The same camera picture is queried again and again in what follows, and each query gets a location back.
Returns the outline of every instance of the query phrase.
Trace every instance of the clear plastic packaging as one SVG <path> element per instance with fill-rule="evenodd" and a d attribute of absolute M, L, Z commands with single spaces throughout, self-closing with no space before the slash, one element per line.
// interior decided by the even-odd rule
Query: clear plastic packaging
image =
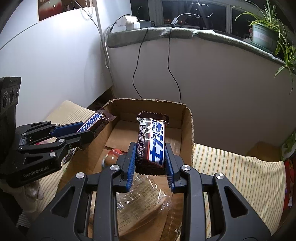
<path fill-rule="evenodd" d="M 93 223 L 96 192 L 91 201 L 90 219 Z M 134 174 L 130 192 L 117 193 L 117 221 L 119 236 L 123 236 L 153 220 L 159 212 L 169 208 L 171 194 L 157 186 L 153 176 Z"/>

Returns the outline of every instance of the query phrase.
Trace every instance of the potted plant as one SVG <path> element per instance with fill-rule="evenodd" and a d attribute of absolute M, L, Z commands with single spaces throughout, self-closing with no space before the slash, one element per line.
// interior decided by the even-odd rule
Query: potted plant
<path fill-rule="evenodd" d="M 256 6 L 260 12 L 260 15 L 245 11 L 244 13 L 238 15 L 236 19 L 244 14 L 254 17 L 256 20 L 250 22 L 250 26 L 253 28 L 252 42 L 268 49 L 277 55 L 280 50 L 280 33 L 283 24 L 280 19 L 276 18 L 276 6 L 273 5 L 271 8 L 269 0 L 266 0 L 267 7 L 264 5 L 265 12 L 263 12 L 255 3 L 248 0 L 245 1 Z"/>
<path fill-rule="evenodd" d="M 281 43 L 279 42 L 279 46 L 281 47 L 284 53 L 285 65 L 279 68 L 279 70 L 276 72 L 274 77 L 276 77 L 284 69 L 288 69 L 290 73 L 291 81 L 292 81 L 292 88 L 290 92 L 291 94 L 293 90 L 293 82 L 294 82 L 293 74 L 295 73 L 295 68 L 296 68 L 296 57 L 294 56 L 296 53 L 296 48 L 293 46 L 293 44 L 292 46 L 290 46 L 289 41 L 287 40 L 287 35 L 285 31 L 281 33 L 281 39 L 282 39 L 282 42 Z"/>

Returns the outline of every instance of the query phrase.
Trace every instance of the yellow striped fabric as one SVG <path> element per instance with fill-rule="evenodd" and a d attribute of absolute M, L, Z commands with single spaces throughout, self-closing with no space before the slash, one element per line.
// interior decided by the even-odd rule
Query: yellow striped fabric
<path fill-rule="evenodd" d="M 64 101 L 56 110 L 54 110 L 45 121 L 51 121 L 54 124 L 70 124 L 74 122 L 85 122 L 94 111 L 83 108 L 71 101 Z M 36 216 L 51 202 L 57 192 L 59 181 L 65 172 L 69 162 L 62 166 L 62 169 L 54 172 L 40 180 L 40 186 L 44 192 L 43 200 L 38 200 Z"/>
<path fill-rule="evenodd" d="M 248 201 L 273 234 L 279 225 L 286 187 L 282 161 L 265 162 L 231 152 L 195 144 L 193 165 L 200 173 L 223 173 Z M 211 237 L 210 210 L 207 193 L 205 214 L 207 237 Z"/>

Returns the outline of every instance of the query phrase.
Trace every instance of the metal bolt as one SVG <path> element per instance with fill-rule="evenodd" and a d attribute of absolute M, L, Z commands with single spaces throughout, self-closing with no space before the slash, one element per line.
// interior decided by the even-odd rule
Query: metal bolt
<path fill-rule="evenodd" d="M 112 171 L 116 171 L 116 170 L 119 169 L 119 165 L 112 165 L 112 166 L 110 166 L 110 169 L 111 169 Z"/>
<path fill-rule="evenodd" d="M 82 179 L 82 178 L 84 178 L 84 176 L 85 176 L 85 174 L 83 172 L 79 172 L 79 173 L 76 174 L 76 177 L 78 179 Z"/>
<path fill-rule="evenodd" d="M 220 172 L 218 172 L 218 173 L 216 173 L 216 178 L 218 178 L 218 179 L 223 179 L 224 178 L 224 174 L 222 174 L 222 173 L 220 173 Z"/>
<path fill-rule="evenodd" d="M 181 166 L 181 168 L 184 170 L 184 171 L 189 171 L 191 169 L 191 166 L 189 165 L 183 165 Z"/>

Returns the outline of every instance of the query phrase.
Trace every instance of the camera lens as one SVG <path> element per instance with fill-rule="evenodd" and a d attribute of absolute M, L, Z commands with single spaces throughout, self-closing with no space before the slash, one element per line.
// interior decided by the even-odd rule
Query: camera lens
<path fill-rule="evenodd" d="M 8 98 L 7 98 L 7 91 L 6 91 L 6 92 L 4 93 L 3 100 L 2 100 L 3 108 L 6 107 L 6 105 L 7 105 L 7 100 L 8 100 Z"/>
<path fill-rule="evenodd" d="M 9 103 L 11 104 L 15 98 L 15 89 L 12 88 L 9 94 Z"/>
<path fill-rule="evenodd" d="M 17 90 L 15 92 L 15 97 L 17 98 L 18 97 L 18 93 L 19 93 L 19 88 L 17 87 Z"/>

